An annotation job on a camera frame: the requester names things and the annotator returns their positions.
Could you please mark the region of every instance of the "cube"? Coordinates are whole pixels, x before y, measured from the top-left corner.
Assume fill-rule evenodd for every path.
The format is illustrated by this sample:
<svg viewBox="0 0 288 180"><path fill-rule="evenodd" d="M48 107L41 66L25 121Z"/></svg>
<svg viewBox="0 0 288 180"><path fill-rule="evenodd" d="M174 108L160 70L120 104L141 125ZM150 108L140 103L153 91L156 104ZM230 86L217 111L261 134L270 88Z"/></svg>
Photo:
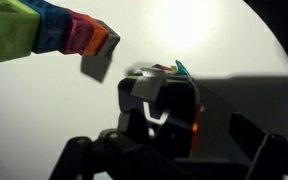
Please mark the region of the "cube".
<svg viewBox="0 0 288 180"><path fill-rule="evenodd" d="M90 23L94 25L94 29L92 30L93 36L91 37L88 45L81 55L89 56L89 55L96 55L103 44L105 43L106 39L108 38L108 30L106 30L100 23L98 23L95 19L91 18L88 15L80 14L82 18L86 19Z"/></svg>
<svg viewBox="0 0 288 180"><path fill-rule="evenodd" d="M0 0L0 62L29 56L40 16L16 0Z"/></svg>
<svg viewBox="0 0 288 180"><path fill-rule="evenodd" d="M100 23L106 30L108 30L108 38L106 39L105 43L101 47L100 51L96 54L97 56L110 56L113 53L113 50L120 42L120 36L116 34L113 29L111 29L107 24L103 21L96 19L98 23Z"/></svg>
<svg viewBox="0 0 288 180"><path fill-rule="evenodd" d="M66 8L62 9L70 13L72 18L66 35L66 42L60 52L62 54L83 53L93 35L94 25L80 17L78 13Z"/></svg>
<svg viewBox="0 0 288 180"><path fill-rule="evenodd" d="M32 51L36 54L57 51L64 47L71 15L43 0L20 0L41 16Z"/></svg>

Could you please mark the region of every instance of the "pink cube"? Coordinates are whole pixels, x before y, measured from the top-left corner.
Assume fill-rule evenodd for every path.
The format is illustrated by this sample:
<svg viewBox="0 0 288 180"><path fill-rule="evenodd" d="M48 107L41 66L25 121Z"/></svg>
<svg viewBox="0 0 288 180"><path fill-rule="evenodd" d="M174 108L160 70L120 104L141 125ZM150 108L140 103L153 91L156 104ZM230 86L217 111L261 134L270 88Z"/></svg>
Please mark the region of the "pink cube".
<svg viewBox="0 0 288 180"><path fill-rule="evenodd" d="M79 16L74 11L62 8L71 14L71 26L68 29L64 46L60 49L62 54L83 53L92 37L94 25Z"/></svg>

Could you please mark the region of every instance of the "white wall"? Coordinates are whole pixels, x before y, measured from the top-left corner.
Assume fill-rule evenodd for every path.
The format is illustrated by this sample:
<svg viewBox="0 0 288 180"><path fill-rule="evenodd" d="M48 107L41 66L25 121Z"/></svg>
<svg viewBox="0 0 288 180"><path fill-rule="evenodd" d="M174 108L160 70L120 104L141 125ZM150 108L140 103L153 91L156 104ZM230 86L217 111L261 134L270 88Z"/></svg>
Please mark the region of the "white wall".
<svg viewBox="0 0 288 180"><path fill-rule="evenodd" d="M106 74L102 83L81 73L79 55L32 54L0 63L0 179L47 179L68 139L79 135L95 139L101 130L116 127L117 84L130 67L171 65L178 58L197 79L288 76L281 46L239 0L50 2L105 21L122 40L111 63L84 58L90 74ZM270 113L271 119L287 119L287 83L273 96L270 92L280 87L263 94L254 84L249 88L258 93L256 98L250 98L248 88L227 91L205 85L252 119L268 117L266 108L284 110L276 116Z"/></svg>

